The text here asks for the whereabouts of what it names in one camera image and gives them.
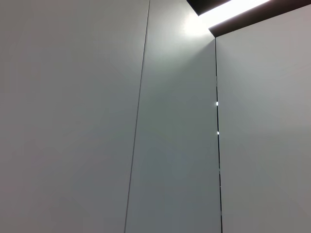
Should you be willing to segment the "bright ceiling light strip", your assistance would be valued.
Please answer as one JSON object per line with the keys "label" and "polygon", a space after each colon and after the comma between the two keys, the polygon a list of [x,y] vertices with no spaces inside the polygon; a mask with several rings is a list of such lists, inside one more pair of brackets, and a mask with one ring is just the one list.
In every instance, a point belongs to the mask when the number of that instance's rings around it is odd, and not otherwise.
{"label": "bright ceiling light strip", "polygon": [[201,22],[211,28],[270,0],[231,0],[199,16]]}

